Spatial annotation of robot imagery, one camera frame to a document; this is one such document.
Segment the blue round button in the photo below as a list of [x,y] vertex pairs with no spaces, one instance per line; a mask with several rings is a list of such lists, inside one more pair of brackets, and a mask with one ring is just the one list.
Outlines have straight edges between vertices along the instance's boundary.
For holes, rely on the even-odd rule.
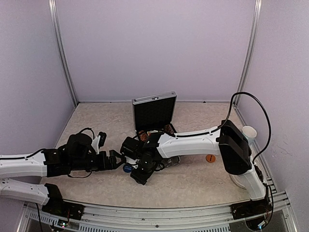
[[134,168],[133,168],[131,165],[128,165],[128,164],[125,164],[125,165],[123,166],[123,171],[124,171],[125,173],[130,173],[130,172],[132,172],[133,169],[134,169]]

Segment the aluminium poker chip case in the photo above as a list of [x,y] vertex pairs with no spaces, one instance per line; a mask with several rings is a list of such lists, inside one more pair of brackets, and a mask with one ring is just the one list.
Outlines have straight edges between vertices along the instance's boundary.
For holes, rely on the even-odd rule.
[[133,118],[138,140],[145,142],[152,132],[172,124],[177,95],[171,91],[132,99]]

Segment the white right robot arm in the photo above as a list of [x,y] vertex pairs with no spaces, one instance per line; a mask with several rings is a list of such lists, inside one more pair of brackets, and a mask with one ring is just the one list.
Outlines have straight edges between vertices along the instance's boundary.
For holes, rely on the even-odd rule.
[[266,182],[253,163],[247,138],[230,120],[202,131],[171,134],[155,130],[144,142],[127,137],[120,152],[134,168],[131,177],[142,185],[162,168],[164,159],[202,154],[221,156],[225,170],[238,176],[249,194],[247,211],[256,215],[266,206]]

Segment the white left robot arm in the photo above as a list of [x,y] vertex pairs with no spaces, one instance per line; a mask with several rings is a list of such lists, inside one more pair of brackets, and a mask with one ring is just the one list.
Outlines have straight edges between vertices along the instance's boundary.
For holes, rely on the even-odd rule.
[[17,181],[17,177],[56,177],[69,175],[72,171],[87,173],[115,170],[126,162],[126,158],[111,150],[100,151],[106,133],[95,138],[84,133],[73,134],[59,148],[42,148],[32,154],[2,155],[0,157],[0,195],[5,198],[47,205],[57,215],[67,211],[56,185],[35,185]]

